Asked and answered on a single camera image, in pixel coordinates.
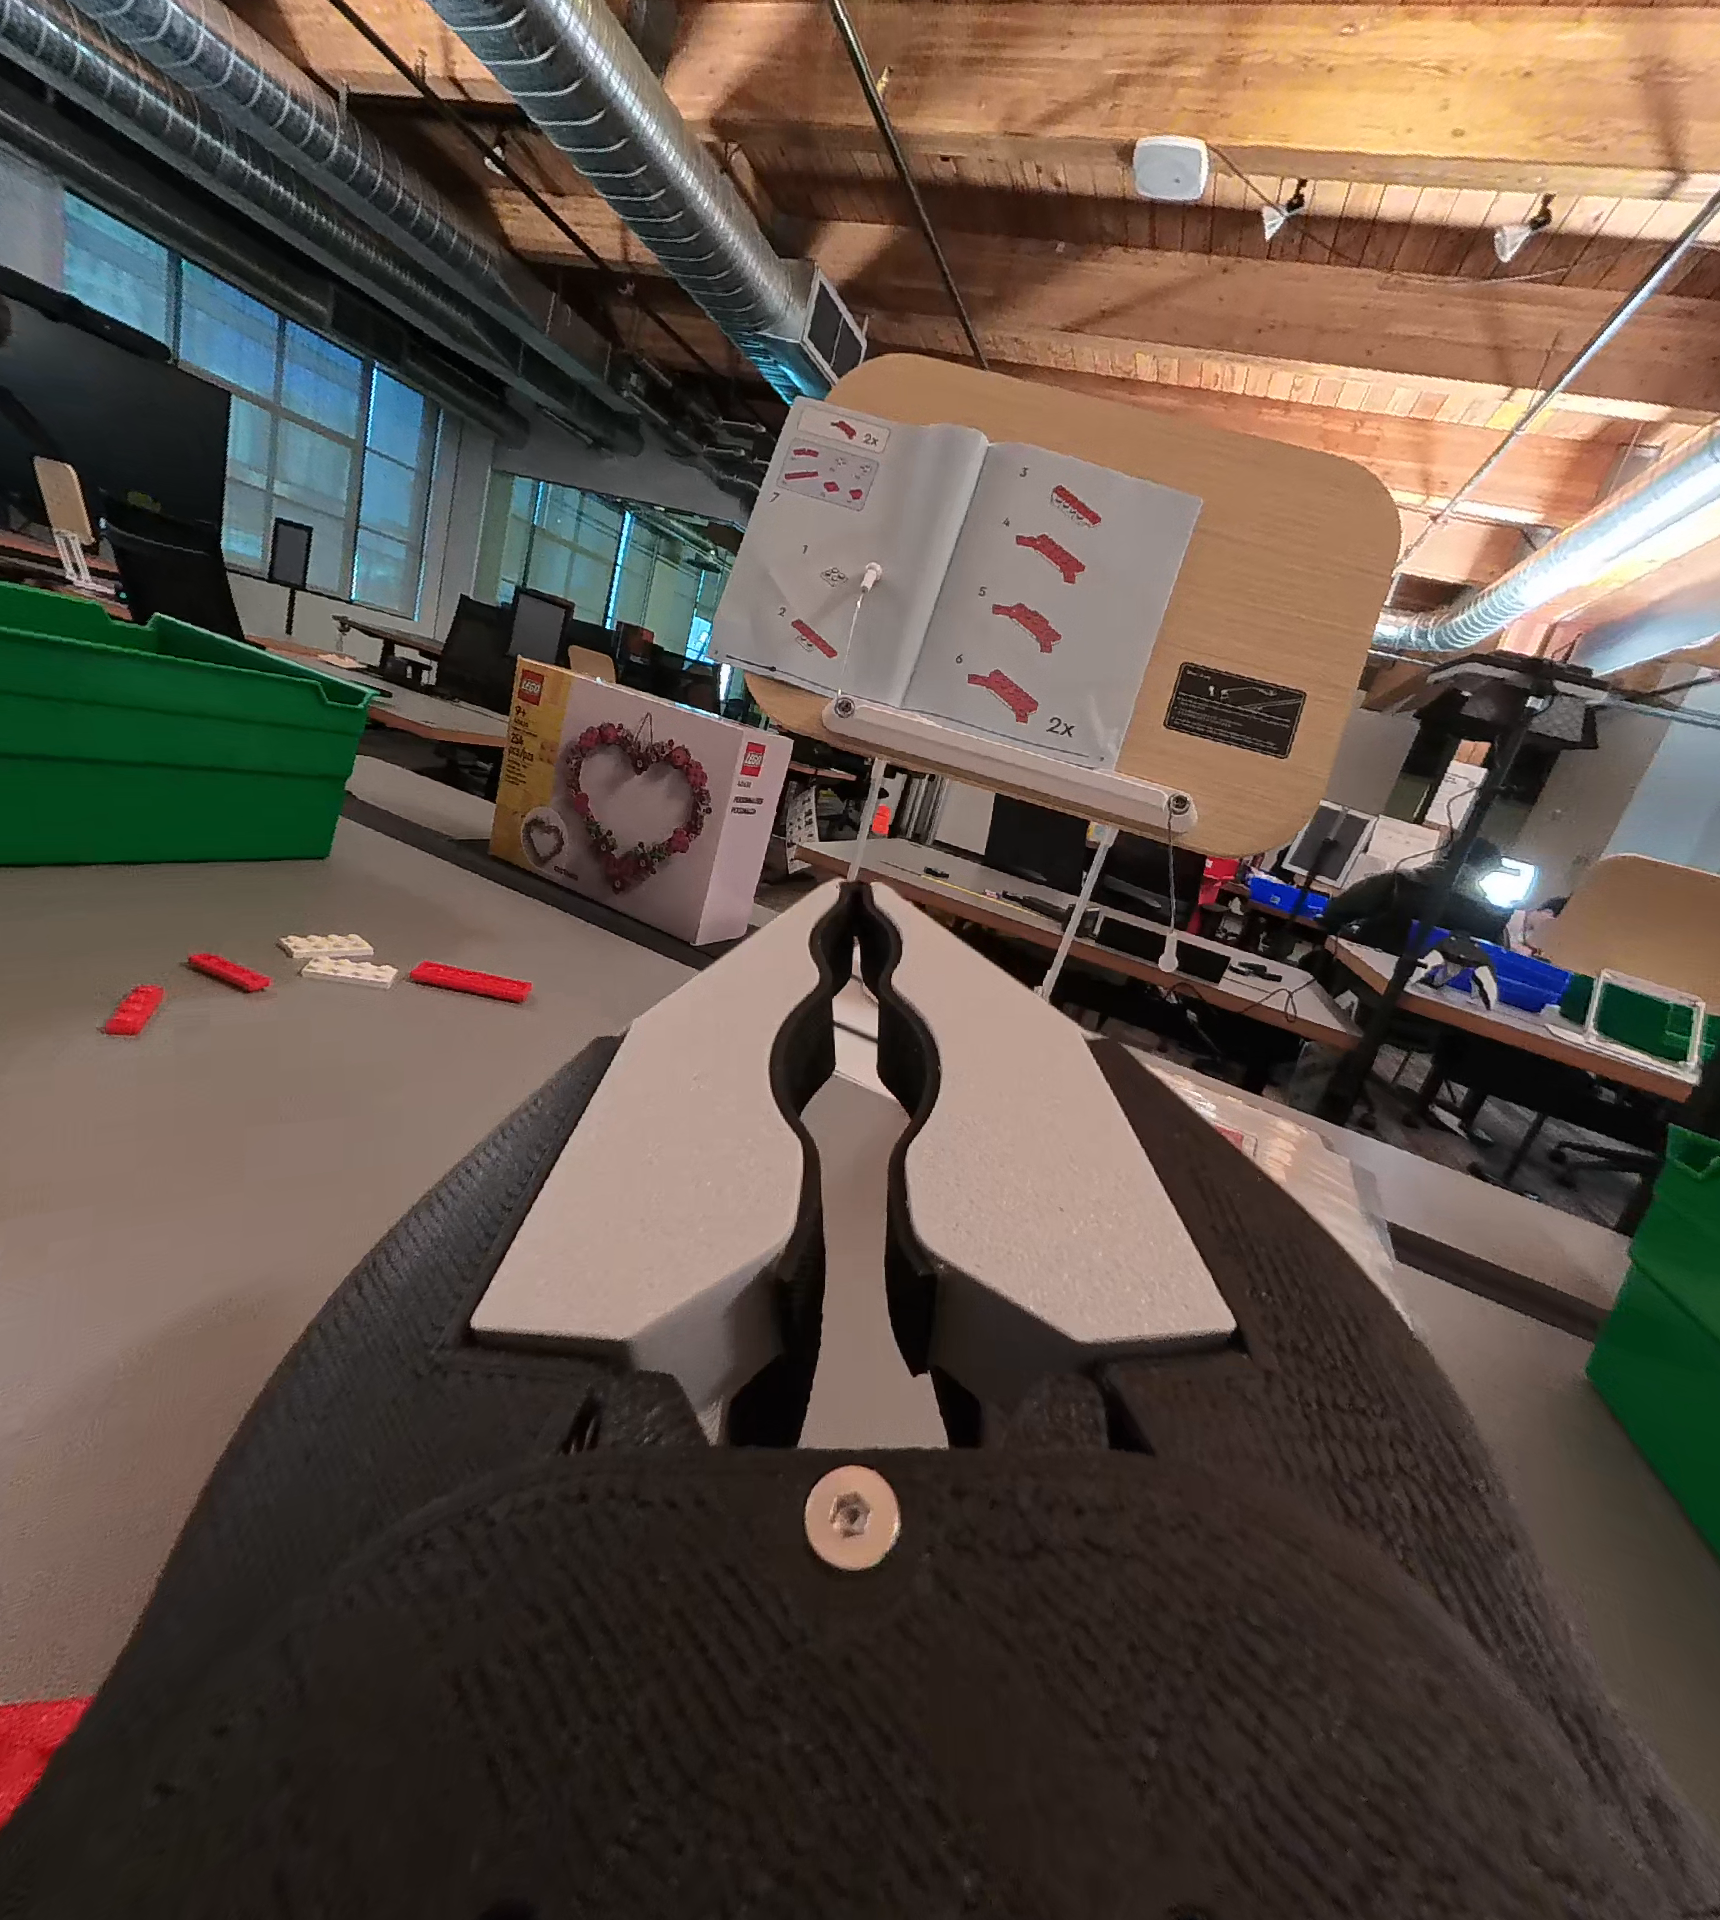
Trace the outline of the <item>white and yellow lego box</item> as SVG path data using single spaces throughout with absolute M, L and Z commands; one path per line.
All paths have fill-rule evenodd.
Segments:
M 690 946 L 735 943 L 793 761 L 783 733 L 521 661 L 488 853 Z

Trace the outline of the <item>blue storage bin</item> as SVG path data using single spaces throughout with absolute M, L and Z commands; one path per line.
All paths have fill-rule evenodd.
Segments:
M 1487 1009 L 1543 1014 L 1568 996 L 1572 972 L 1525 950 L 1461 930 L 1435 929 L 1419 949 L 1414 979 Z

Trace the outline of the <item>background wooden desk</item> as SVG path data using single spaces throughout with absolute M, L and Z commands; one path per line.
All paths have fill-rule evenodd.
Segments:
M 1558 1013 L 1526 1014 L 1510 1006 L 1487 1009 L 1474 992 L 1409 984 L 1401 1011 L 1473 1035 L 1484 1043 L 1576 1069 L 1682 1106 L 1699 1086 L 1700 1072 L 1655 1060 L 1637 1050 L 1598 1043 L 1593 1032 Z

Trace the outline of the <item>black overhead rig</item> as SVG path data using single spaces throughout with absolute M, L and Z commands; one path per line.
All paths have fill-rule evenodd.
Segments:
M 1379 1050 L 1395 1029 L 1396 1011 L 1420 972 L 1480 969 L 1483 954 L 1473 937 L 1455 929 L 1455 898 L 1462 880 L 1474 874 L 1478 839 L 1521 750 L 1532 738 L 1547 741 L 1558 754 L 1593 747 L 1598 734 L 1595 713 L 1615 703 L 1618 695 L 1598 676 L 1544 658 L 1477 653 L 1425 673 L 1413 695 L 1414 713 L 1443 726 L 1462 747 L 1489 744 L 1487 777 L 1474 791 L 1462 827 L 1449 835 L 1443 850 L 1420 873 L 1420 896 L 1396 950 L 1390 980 L 1381 989 L 1361 1041 L 1334 1071 L 1320 1098 L 1323 1118 L 1353 1120 Z M 1714 1056 L 1713 1106 L 1693 1093 L 1687 1097 L 1687 1113 L 1693 1126 L 1720 1135 L 1720 1048 Z

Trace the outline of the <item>silver spiral ceiling duct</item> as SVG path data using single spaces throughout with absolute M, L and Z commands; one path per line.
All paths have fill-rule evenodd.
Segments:
M 774 249 L 608 5 L 434 11 L 778 396 L 822 401 L 861 367 L 847 300 Z
M 1474 653 L 1719 503 L 1720 418 L 1487 589 L 1427 615 L 1382 613 L 1370 649 L 1427 661 Z

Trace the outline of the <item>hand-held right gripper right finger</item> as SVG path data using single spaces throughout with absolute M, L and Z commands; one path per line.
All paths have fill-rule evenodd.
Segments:
M 1084 1032 L 917 905 L 861 886 L 892 1332 L 981 1405 L 1129 1361 L 1222 1352 L 1237 1316 Z

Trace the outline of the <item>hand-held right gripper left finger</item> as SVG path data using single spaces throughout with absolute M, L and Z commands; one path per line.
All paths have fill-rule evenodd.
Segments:
M 470 1318 L 728 1405 L 819 1369 L 827 1237 L 807 1108 L 838 1069 L 852 896 L 827 882 L 639 1017 Z

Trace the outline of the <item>black ceiling tie rod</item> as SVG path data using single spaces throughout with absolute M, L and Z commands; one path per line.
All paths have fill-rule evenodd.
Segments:
M 890 111 L 888 111 L 888 105 L 886 105 L 886 94 L 885 94 L 882 82 L 880 82 L 878 72 L 877 72 L 877 69 L 872 66 L 872 61 L 871 61 L 871 57 L 869 57 L 869 53 L 867 53 L 867 49 L 865 49 L 865 43 L 863 43 L 863 36 L 861 36 L 861 33 L 858 33 L 858 28 L 856 28 L 856 23 L 855 23 L 855 18 L 852 18 L 852 12 L 849 11 L 849 5 L 847 5 L 847 2 L 825 2 L 825 11 L 827 11 L 828 17 L 830 17 L 832 31 L 834 31 L 834 34 L 836 34 L 836 39 L 838 39 L 838 43 L 840 43 L 840 49 L 843 49 L 847 61 L 849 61 L 849 66 L 850 66 L 850 71 L 852 71 L 852 76 L 855 76 L 856 84 L 858 84 L 861 90 L 863 90 L 865 105 L 867 105 L 869 116 L 871 116 L 871 121 L 872 121 L 872 129 L 874 129 L 874 132 L 877 132 L 877 136 L 878 136 L 878 141 L 880 141 L 880 144 L 882 144 L 882 149 L 885 149 L 885 153 L 886 153 L 886 156 L 888 156 L 888 161 L 890 161 L 892 172 L 894 172 L 894 177 L 896 177 L 896 181 L 899 181 L 899 185 L 900 185 L 900 188 L 903 188 L 903 192 L 904 192 L 904 197 L 907 197 L 907 203 L 909 203 L 910 213 L 913 213 L 913 217 L 915 217 L 915 226 L 917 226 L 918 232 L 920 232 L 920 242 L 923 242 L 923 247 L 924 247 L 924 252 L 929 255 L 930 264 L 932 264 L 935 270 L 936 270 L 936 276 L 938 276 L 938 282 L 940 282 L 940 286 L 942 286 L 942 292 L 946 294 L 946 300 L 949 300 L 949 304 L 951 304 L 951 308 L 953 308 L 955 322 L 958 325 L 960 334 L 963 334 L 963 339 L 965 339 L 965 342 L 967 342 L 967 347 L 968 347 L 968 356 L 970 356 L 972 364 L 975 364 L 981 373 L 991 373 L 991 370 L 993 370 L 993 364 L 991 364 L 991 359 L 989 359 L 989 354 L 987 354 L 987 348 L 984 348 L 981 331 L 978 331 L 978 326 L 975 325 L 975 318 L 972 318 L 972 315 L 970 315 L 970 308 L 968 308 L 968 303 L 967 303 L 967 298 L 965 298 L 965 292 L 963 292 L 963 289 L 960 289 L 960 284 L 958 284 L 958 279 L 957 279 L 957 275 L 955 275 L 955 270 L 953 270 L 953 264 L 951 264 L 946 252 L 945 252 L 945 242 L 942 242 L 942 238 L 940 238 L 940 232 L 938 232 L 932 217 L 930 217 L 927 199 L 924 199 L 924 194 L 923 194 L 923 186 L 920 186 L 920 183 L 918 183 L 918 179 L 917 179 L 913 161 L 910 161 L 910 156 L 907 154 L 907 149 L 904 149 L 904 144 L 903 144 L 903 141 L 900 141 L 900 136 L 899 136 L 894 119 L 892 119 L 892 114 L 890 114 Z
M 1483 462 L 1443 505 L 1429 511 L 1429 518 L 1425 520 L 1420 533 L 1417 533 L 1401 550 L 1401 560 L 1396 563 L 1395 570 L 1396 582 L 1405 579 L 1413 559 L 1429 543 L 1429 539 L 1438 533 L 1443 524 L 1452 520 L 1461 508 L 1473 503 L 1473 496 L 1477 496 L 1483 484 L 1504 465 L 1521 439 L 1530 432 L 1530 429 L 1543 420 L 1560 398 L 1568 396 L 1579 379 L 1593 369 L 1607 348 L 1617 344 L 1620 334 L 1627 333 L 1631 325 L 1634 325 L 1637 316 L 1663 292 L 1667 280 L 1674 276 L 1676 270 L 1687 263 L 1689 255 L 1700 247 L 1719 218 L 1720 186 L 1699 206 L 1682 232 L 1667 245 L 1659 260 L 1640 276 L 1634 289 L 1617 303 L 1608 318 L 1593 333 L 1585 347 L 1575 352 L 1562 373 L 1551 379 L 1544 388 L 1541 388 L 1525 407 L 1521 418 L 1502 430 L 1497 448 L 1483 459 Z

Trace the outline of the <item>black office chair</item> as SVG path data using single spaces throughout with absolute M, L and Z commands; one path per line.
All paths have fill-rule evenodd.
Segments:
M 104 543 L 133 622 L 166 617 L 236 644 L 246 643 L 230 575 L 215 539 L 150 523 L 104 520 Z

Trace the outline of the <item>black wall screen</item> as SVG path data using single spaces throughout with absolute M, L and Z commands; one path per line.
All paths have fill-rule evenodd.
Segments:
M 170 348 L 0 264 L 0 492 L 37 496 L 35 461 L 75 468 L 91 505 L 141 496 L 225 518 L 230 396 Z

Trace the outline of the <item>lego instruction booklet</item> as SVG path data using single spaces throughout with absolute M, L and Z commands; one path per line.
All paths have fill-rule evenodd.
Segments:
M 1038 445 L 800 398 L 713 658 L 1111 771 L 1200 513 Z

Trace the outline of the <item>dark spiral ceiling duct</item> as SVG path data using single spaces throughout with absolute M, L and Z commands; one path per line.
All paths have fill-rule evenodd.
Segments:
M 0 53 L 582 445 L 646 445 L 607 340 L 225 5 L 0 5 Z

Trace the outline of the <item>small green storage bin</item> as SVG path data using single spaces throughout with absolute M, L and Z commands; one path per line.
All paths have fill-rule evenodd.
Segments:
M 1593 979 L 1583 1026 L 1590 1045 L 1687 1077 L 1720 1047 L 1720 1017 L 1706 1000 L 1615 971 Z

